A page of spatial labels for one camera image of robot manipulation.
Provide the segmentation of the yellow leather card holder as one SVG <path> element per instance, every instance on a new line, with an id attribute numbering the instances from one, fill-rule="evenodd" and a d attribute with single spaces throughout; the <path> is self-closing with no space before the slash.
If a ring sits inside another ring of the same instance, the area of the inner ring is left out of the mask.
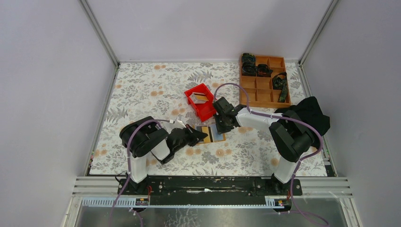
<path id="1" fill-rule="evenodd" d="M 201 131 L 201 126 L 202 125 L 196 125 L 195 129 L 198 130 L 198 131 Z M 222 133 L 222 134 L 218 133 L 215 123 L 209 124 L 209 126 L 211 127 L 212 136 L 213 136 L 213 142 L 222 142 L 222 141 L 226 140 L 226 137 L 225 137 L 224 133 Z"/>

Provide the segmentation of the gold VIP credit card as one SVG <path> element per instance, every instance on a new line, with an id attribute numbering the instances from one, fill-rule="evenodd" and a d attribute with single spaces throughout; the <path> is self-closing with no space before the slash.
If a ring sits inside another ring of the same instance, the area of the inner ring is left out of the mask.
<path id="1" fill-rule="evenodd" d="M 209 125 L 203 125 L 201 126 L 201 131 L 207 136 L 203 139 L 203 143 L 212 143 L 213 142 L 213 136 L 212 136 L 212 131 L 211 127 Z"/>

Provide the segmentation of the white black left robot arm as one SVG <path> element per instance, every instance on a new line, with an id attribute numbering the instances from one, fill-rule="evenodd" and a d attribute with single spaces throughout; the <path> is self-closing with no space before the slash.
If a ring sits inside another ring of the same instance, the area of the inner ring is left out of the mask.
<path id="1" fill-rule="evenodd" d="M 173 129 L 168 132 L 161 122 L 168 122 Z M 159 120 L 145 117 L 123 127 L 119 133 L 122 145 L 127 149 L 129 189 L 135 194 L 142 194 L 147 187 L 148 176 L 146 160 L 151 153 L 161 164 L 174 158 L 177 151 L 185 146 L 195 146 L 207 133 L 198 131 L 179 119 Z"/>

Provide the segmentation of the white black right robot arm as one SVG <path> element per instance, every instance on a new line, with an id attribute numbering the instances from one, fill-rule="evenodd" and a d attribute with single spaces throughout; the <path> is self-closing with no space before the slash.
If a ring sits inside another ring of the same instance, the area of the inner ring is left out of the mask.
<path id="1" fill-rule="evenodd" d="M 224 97 L 213 102 L 217 113 L 214 115 L 218 133 L 227 133 L 235 127 L 250 127 L 269 132 L 281 155 L 277 169 L 272 174 L 271 188 L 283 195 L 290 189 L 291 179 L 300 166 L 301 156 L 312 144 L 322 139 L 311 125 L 300 120 L 291 110 L 284 113 L 253 111 L 245 105 L 234 107 Z"/>

